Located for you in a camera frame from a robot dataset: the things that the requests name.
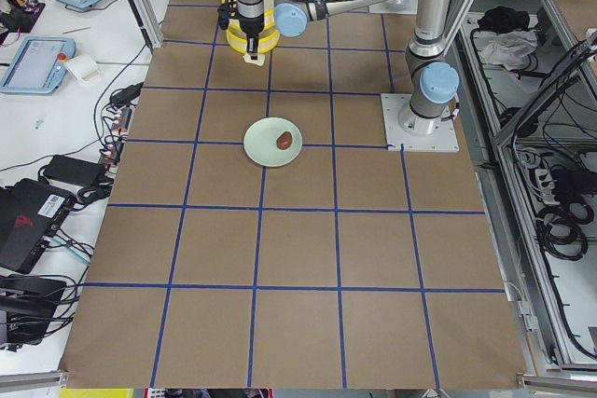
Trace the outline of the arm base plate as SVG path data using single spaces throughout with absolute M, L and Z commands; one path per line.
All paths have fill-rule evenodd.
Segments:
M 436 118 L 421 118 L 410 108 L 410 94 L 381 95 L 389 151 L 457 153 L 460 150 L 450 106 Z

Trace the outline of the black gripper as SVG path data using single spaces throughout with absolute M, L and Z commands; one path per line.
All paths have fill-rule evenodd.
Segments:
M 247 36 L 246 53 L 258 54 L 258 39 L 264 30 L 264 16 L 259 15 L 254 18 L 240 16 L 239 23 L 242 31 Z

